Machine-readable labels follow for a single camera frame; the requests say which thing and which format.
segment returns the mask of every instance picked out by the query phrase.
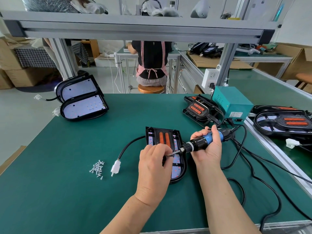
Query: teal power supply box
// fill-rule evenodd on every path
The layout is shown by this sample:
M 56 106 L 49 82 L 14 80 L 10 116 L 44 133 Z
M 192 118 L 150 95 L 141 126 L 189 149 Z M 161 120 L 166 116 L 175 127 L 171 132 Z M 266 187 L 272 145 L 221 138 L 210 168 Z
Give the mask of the teal power supply box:
M 216 86 L 212 100 L 222 109 L 225 121 L 243 124 L 253 104 L 235 87 Z

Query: gray floor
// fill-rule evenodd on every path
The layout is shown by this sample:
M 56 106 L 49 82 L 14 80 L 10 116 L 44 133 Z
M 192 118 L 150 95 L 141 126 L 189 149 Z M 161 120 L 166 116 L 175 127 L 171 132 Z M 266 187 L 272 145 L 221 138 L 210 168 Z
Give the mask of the gray floor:
M 116 78 L 116 67 L 111 68 L 112 74 L 109 67 L 83 68 L 83 70 L 94 75 L 104 94 L 112 94 L 113 91 L 116 94 L 121 91 L 119 75 Z M 126 73 L 124 73 L 124 80 L 127 87 L 128 77 Z M 130 76 L 130 80 L 132 86 L 138 86 L 135 77 Z M 180 85 L 178 93 L 184 93 Z M 56 100 L 52 102 L 37 101 L 34 99 L 36 94 L 24 93 L 15 88 L 0 90 L 0 165 L 21 145 L 28 145 L 51 121 L 53 118 L 52 111 L 60 106 L 60 103 Z M 40 95 L 43 98 L 55 97 L 54 92 L 40 93 Z

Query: wooden stool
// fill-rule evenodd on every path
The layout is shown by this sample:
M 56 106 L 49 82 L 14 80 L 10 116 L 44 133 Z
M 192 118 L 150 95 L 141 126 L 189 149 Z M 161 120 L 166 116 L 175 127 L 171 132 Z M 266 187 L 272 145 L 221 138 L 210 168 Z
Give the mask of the wooden stool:
M 143 94 L 161 94 L 165 90 L 165 86 L 138 85 L 138 90 Z
M 305 74 L 305 73 L 299 73 L 296 74 L 297 80 L 299 80 L 298 84 L 296 84 L 296 88 L 298 88 L 302 82 L 304 82 L 304 85 L 301 87 L 301 90 L 304 89 L 307 84 L 312 84 L 312 74 Z

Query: gray skirt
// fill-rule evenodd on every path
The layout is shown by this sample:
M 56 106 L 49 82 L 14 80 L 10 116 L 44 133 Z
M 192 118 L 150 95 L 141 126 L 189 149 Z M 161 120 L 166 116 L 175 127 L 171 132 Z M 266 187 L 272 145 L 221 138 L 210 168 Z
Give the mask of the gray skirt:
M 166 86 L 167 76 L 159 79 L 144 79 L 141 76 L 137 76 L 137 82 L 142 86 Z

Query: power outlet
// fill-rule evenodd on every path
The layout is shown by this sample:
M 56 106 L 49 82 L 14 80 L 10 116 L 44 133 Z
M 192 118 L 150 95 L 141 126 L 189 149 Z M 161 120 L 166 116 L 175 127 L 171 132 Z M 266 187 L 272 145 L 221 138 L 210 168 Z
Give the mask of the power outlet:
M 216 78 L 219 74 L 217 69 L 206 69 L 204 79 L 202 81 L 202 87 L 208 89 L 211 83 L 216 83 Z

